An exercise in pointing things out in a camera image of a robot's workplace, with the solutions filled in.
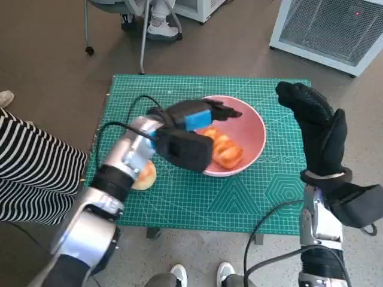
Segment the black knitted gloved right hand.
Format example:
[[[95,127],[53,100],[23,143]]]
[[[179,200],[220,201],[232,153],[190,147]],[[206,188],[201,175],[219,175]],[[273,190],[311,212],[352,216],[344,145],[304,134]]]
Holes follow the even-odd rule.
[[[281,81],[275,90],[279,104],[292,110],[301,129],[307,171],[320,177],[345,173],[345,111],[334,110],[320,92],[302,83]]]

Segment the bare black left hand blue tape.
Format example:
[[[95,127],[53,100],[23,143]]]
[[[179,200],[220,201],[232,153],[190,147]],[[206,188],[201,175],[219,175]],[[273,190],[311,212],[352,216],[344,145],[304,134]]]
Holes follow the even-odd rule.
[[[183,100],[163,109],[152,107],[147,115],[160,120],[165,127],[194,131],[208,127],[213,121],[239,118],[242,112],[212,99]]]

